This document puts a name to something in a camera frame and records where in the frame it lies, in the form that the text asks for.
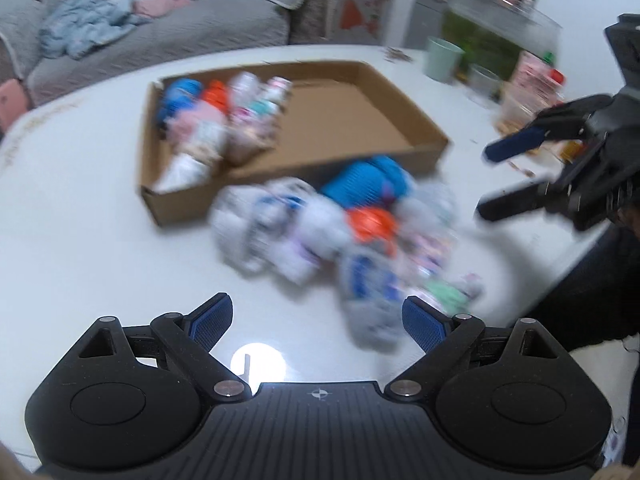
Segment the grey blue sock bundle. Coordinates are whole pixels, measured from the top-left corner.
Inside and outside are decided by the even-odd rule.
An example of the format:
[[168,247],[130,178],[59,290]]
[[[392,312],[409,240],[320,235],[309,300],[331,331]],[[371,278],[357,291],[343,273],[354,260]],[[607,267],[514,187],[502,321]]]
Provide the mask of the grey blue sock bundle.
[[393,261],[369,246],[350,246],[336,267],[337,288],[355,344],[391,352],[402,333],[402,296]]

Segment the white grey sock bundle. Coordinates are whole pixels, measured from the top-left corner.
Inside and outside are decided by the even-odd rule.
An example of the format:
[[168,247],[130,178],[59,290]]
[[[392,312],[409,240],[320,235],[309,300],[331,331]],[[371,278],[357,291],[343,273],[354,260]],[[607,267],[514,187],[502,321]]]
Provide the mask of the white grey sock bundle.
[[262,272],[272,244],[315,195],[309,183],[293,177],[226,186],[207,217],[221,257],[243,274]]

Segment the blue plush bundle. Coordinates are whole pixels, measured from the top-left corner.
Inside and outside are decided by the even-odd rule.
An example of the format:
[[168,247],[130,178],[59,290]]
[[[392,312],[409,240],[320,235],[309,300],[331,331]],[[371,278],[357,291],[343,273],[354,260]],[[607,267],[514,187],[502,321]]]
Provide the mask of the blue plush bundle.
[[388,208],[411,191],[410,174],[388,156],[353,162],[320,188],[320,193],[344,209]]

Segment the pink fluffy toy bundle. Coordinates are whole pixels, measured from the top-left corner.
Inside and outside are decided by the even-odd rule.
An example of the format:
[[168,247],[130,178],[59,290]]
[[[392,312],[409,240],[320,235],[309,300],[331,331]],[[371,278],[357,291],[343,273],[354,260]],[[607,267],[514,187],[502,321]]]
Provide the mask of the pink fluffy toy bundle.
[[206,164],[222,159],[227,139],[226,115],[206,102],[183,108],[168,120],[167,140],[174,152]]

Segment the white fluffy purple bundle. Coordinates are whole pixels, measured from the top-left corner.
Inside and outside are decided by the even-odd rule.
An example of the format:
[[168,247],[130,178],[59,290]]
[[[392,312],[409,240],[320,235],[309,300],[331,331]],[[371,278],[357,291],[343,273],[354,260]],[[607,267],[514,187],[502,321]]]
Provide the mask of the white fluffy purple bundle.
[[346,210],[326,196],[312,196],[294,220],[291,281],[308,282],[322,262],[334,261],[353,239]]

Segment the orange plastic bundle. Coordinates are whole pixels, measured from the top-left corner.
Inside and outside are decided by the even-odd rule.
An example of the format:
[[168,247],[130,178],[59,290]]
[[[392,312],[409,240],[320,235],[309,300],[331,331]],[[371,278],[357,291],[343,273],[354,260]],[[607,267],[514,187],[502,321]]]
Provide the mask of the orange plastic bundle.
[[227,86],[219,79],[212,80],[201,94],[201,100],[224,114],[229,114]]

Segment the clear plastic bundle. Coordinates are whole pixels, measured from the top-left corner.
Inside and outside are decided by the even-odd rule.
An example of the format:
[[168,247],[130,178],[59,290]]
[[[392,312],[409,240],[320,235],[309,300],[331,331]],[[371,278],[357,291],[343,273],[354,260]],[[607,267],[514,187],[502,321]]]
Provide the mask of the clear plastic bundle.
[[262,82],[253,73],[241,72],[233,76],[228,84],[228,103],[232,112],[252,104],[262,88]]

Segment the white floral bundle red band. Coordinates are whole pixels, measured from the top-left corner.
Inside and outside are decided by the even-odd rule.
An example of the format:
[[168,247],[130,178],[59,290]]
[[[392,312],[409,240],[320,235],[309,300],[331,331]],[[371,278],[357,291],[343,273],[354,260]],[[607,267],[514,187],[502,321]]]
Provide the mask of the white floral bundle red band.
[[291,99],[292,90],[292,81],[280,76],[274,76],[262,85],[262,92],[260,92],[259,97],[262,101],[276,106],[279,112],[283,112]]

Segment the glass fish tank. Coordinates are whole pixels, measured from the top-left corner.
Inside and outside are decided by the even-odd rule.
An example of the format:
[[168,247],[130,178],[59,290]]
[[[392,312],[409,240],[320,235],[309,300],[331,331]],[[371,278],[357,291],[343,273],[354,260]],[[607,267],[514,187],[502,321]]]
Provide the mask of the glass fish tank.
[[535,9],[488,0],[454,0],[442,16],[440,36],[462,50],[461,77],[478,65],[508,80],[523,52],[550,65],[556,63],[561,26]]

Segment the orange bundle on table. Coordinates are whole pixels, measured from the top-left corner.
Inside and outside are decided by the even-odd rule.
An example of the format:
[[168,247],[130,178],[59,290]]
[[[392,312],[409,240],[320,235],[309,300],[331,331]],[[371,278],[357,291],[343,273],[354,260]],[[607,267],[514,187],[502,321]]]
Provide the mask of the orange bundle on table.
[[386,255],[395,255],[397,222],[388,210],[367,206],[350,208],[346,212],[358,243],[382,242]]

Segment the mint green cup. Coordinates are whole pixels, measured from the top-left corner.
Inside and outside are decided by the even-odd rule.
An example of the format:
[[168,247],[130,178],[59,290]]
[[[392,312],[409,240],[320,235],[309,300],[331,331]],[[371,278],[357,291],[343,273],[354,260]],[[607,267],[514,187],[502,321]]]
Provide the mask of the mint green cup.
[[442,38],[428,38],[424,74],[434,81],[449,84],[454,79],[464,51]]

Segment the shallow cardboard box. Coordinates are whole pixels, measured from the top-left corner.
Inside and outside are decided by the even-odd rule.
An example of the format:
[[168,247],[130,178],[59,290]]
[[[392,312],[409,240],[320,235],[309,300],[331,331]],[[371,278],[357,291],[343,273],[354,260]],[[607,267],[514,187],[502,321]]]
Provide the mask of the shallow cardboard box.
[[277,120],[276,145],[239,167],[221,166],[207,182],[157,194],[152,186],[172,159],[156,113],[170,77],[150,84],[142,119],[139,194],[159,228],[201,220],[227,185],[298,177],[322,185],[353,160],[390,156],[414,176],[431,172],[449,143],[413,99],[371,64],[296,61],[247,66],[260,79],[281,76],[293,88]]

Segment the pink child stool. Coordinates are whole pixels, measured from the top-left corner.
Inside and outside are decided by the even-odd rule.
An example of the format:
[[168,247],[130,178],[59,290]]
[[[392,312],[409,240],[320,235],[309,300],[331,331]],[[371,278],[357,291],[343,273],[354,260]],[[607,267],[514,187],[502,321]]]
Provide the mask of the pink child stool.
[[28,109],[28,96],[17,79],[10,79],[0,86],[0,127],[3,132],[7,132]]

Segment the grey sofa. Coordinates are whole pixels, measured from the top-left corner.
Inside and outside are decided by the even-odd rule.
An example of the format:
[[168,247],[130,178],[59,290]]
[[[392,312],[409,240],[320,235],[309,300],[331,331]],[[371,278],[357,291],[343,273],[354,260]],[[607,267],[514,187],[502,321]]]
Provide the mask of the grey sofa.
[[267,0],[192,0],[79,60],[44,58],[39,29],[63,1],[29,0],[1,17],[1,80],[17,79],[33,106],[180,58],[284,46],[296,11]]

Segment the pink cloth on sofa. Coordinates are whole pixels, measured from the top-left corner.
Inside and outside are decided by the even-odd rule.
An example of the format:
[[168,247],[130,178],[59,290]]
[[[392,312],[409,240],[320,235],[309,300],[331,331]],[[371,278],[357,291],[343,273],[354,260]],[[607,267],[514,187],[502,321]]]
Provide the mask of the pink cloth on sofa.
[[161,18],[166,14],[188,6],[192,0],[136,0],[134,14],[142,18]]

